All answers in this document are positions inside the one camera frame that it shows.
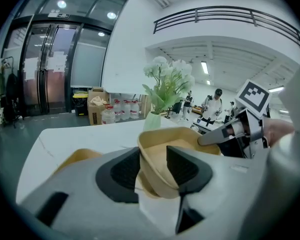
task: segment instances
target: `vase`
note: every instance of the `vase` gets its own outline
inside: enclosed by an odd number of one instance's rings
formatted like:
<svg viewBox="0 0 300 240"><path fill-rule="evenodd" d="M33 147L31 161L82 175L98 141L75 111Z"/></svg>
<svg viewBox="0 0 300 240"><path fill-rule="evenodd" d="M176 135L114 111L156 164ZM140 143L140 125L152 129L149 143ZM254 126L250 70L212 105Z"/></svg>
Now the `vase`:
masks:
<svg viewBox="0 0 300 240"><path fill-rule="evenodd" d="M143 131L159 129L161 126L161 115L149 112L146 116Z"/></svg>

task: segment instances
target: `black railing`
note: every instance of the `black railing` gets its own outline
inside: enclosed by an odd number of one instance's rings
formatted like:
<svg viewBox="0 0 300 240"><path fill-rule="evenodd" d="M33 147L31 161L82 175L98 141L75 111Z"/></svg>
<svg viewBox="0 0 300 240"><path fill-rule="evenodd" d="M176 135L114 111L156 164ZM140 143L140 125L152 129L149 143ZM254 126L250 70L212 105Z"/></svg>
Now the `black railing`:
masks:
<svg viewBox="0 0 300 240"><path fill-rule="evenodd" d="M250 23L255 27L262 27L277 32L300 47L300 31L291 24L271 14L237 6L207 6L176 12L156 20L153 34L175 25L208 20Z"/></svg>

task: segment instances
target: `white table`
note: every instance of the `white table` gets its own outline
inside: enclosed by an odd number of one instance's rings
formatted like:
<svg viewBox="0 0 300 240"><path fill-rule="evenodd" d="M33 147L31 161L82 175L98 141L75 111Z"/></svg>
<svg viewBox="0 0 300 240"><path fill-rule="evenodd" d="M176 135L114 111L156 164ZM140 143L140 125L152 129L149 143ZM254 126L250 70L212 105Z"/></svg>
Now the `white table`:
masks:
<svg viewBox="0 0 300 240"><path fill-rule="evenodd" d="M136 147L144 123L145 120L137 120L43 130L23 165L16 190L16 203L20 204L78 149L91 149L106 154ZM176 123L161 117L161 128L177 126Z"/></svg>
<svg viewBox="0 0 300 240"><path fill-rule="evenodd" d="M219 128L221 125L215 125L215 124L211 124L209 123L208 126L207 122L200 120L200 122L197 122L197 118L193 120L193 124L198 126L199 130L205 132L205 133L209 133L217 128Z"/></svg>

